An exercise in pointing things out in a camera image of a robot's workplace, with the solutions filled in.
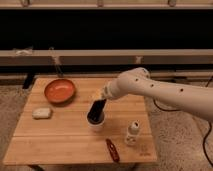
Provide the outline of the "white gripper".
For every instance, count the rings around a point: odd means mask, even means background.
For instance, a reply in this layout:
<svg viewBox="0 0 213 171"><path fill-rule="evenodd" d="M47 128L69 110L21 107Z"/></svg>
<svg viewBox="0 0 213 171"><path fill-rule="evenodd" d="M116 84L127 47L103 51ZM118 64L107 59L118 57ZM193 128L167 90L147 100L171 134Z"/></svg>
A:
<svg viewBox="0 0 213 171"><path fill-rule="evenodd" d="M103 99L115 100L121 95L120 89L118 88L116 81L109 81L104 85L102 89L96 90L92 94L92 99L94 101Z"/></svg>

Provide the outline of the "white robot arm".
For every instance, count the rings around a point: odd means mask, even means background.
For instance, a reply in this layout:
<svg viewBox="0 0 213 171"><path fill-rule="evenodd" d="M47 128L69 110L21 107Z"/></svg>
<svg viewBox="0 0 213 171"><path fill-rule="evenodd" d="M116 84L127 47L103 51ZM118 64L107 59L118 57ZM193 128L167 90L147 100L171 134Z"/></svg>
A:
<svg viewBox="0 0 213 171"><path fill-rule="evenodd" d="M142 67L120 73L92 97L116 100L127 94L153 98L213 123L213 88L155 81Z"/></svg>

